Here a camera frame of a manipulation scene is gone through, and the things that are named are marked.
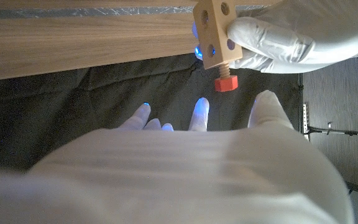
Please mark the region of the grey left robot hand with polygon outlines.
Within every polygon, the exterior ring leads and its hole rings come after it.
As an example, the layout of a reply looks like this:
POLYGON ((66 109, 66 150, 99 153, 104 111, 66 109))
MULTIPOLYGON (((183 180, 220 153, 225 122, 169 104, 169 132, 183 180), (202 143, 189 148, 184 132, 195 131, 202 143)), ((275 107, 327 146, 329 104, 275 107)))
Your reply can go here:
POLYGON ((243 53, 230 68, 312 72, 358 57, 358 0, 285 0, 238 11, 227 34, 243 53))

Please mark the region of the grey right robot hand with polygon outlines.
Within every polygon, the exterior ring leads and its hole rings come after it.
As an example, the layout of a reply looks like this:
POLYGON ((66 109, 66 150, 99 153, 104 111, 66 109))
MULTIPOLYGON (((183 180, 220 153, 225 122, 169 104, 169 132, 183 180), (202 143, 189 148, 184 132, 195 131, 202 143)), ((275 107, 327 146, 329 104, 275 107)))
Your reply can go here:
POLYGON ((25 173, 0 170, 0 223, 353 223, 340 173, 294 129, 276 94, 245 129, 208 131, 200 98, 187 131, 141 105, 25 173))

